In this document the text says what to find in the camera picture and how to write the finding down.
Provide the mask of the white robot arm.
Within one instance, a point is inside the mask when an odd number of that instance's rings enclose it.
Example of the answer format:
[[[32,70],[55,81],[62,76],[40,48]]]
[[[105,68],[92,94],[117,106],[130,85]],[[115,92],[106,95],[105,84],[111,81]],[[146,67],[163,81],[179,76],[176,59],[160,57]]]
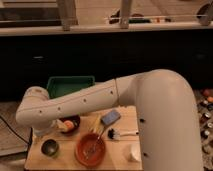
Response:
[[[204,171],[195,96],[171,70],[120,77],[55,99],[30,87],[16,121],[44,134],[56,119],[117,106],[136,108],[144,171]]]

